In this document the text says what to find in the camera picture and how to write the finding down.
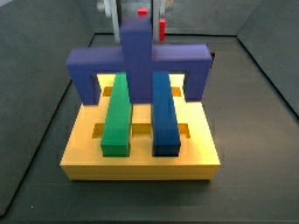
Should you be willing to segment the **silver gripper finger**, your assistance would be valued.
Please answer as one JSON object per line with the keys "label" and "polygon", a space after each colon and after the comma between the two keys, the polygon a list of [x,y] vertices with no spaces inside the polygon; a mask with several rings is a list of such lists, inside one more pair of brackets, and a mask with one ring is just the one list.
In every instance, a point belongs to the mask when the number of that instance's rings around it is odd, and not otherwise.
{"label": "silver gripper finger", "polygon": [[166,12],[173,6],[174,0],[153,0],[154,41],[165,41]]}
{"label": "silver gripper finger", "polygon": [[122,4],[121,0],[98,0],[98,11],[106,14],[107,18],[113,19],[113,30],[115,41],[121,42],[121,20],[122,20]]}

